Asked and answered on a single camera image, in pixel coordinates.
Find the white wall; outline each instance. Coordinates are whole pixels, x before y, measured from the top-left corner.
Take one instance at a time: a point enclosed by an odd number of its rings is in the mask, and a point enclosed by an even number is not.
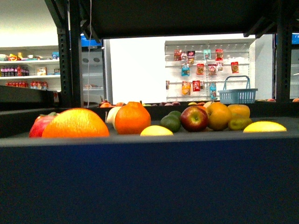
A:
[[[272,35],[263,35],[256,40],[256,99],[272,98],[272,63]]]
[[[163,37],[110,40],[113,103],[166,101]]]
[[[0,47],[58,45],[57,28],[43,0],[0,0]]]

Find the tangerine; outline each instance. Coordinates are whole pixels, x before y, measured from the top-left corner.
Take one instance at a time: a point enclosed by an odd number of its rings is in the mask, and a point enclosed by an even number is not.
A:
[[[107,137],[109,130],[93,111],[73,108],[60,113],[44,129],[45,138]]]
[[[119,109],[114,120],[118,134],[140,134],[150,126],[150,114],[139,102],[128,102]]]

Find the packaged snack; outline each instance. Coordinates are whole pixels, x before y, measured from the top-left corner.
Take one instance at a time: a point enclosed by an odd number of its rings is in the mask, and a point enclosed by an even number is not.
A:
[[[183,95],[190,95],[191,94],[191,85],[188,81],[182,82],[182,94]]]
[[[216,61],[222,61],[222,60],[223,60],[223,50],[216,49]]]
[[[193,81],[193,92],[200,91],[200,81]]]
[[[205,58],[205,60],[211,59],[211,50],[210,49],[204,50],[204,58]]]
[[[187,60],[188,56],[187,56],[186,51],[183,51],[181,57],[182,57],[182,60]]]
[[[238,62],[232,62],[230,64],[230,66],[232,68],[233,73],[239,73],[239,63]]]
[[[203,75],[203,74],[204,74],[204,64],[197,64],[196,75]]]
[[[202,90],[205,89],[205,82],[204,81],[200,82],[200,89],[202,89]]]
[[[167,80],[167,81],[166,81],[166,89],[167,89],[167,90],[169,89],[169,84],[170,84],[170,81]]]
[[[47,67],[37,68],[38,76],[46,76],[47,75]]]
[[[216,64],[208,64],[209,66],[209,75],[215,76],[216,75]]]
[[[210,98],[211,99],[217,99],[216,83],[211,83],[210,84]]]
[[[188,63],[194,64],[195,50],[187,51]]]
[[[176,49],[174,50],[174,61],[182,60],[182,50]]]
[[[223,71],[223,63],[222,62],[216,62],[217,65],[217,71]]]
[[[182,64],[182,76],[190,76],[190,68],[188,63]]]

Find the basket handle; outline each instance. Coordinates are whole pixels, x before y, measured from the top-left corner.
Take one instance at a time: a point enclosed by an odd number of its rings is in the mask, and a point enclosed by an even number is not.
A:
[[[226,90],[226,81],[227,81],[229,78],[236,78],[236,77],[246,77],[246,78],[247,78],[246,89],[250,89],[250,78],[249,78],[248,76],[228,76],[228,77],[225,79],[223,90]]]

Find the lime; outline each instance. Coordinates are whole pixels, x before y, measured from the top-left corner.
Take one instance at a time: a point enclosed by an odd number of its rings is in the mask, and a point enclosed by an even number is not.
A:
[[[177,116],[178,119],[181,119],[182,113],[180,111],[171,111],[169,114],[173,114],[173,115]]]
[[[160,125],[175,133],[181,128],[181,121],[176,115],[168,114],[161,119]]]
[[[152,125],[146,127],[140,134],[140,136],[161,136],[161,135],[173,135],[173,133],[162,126]]]

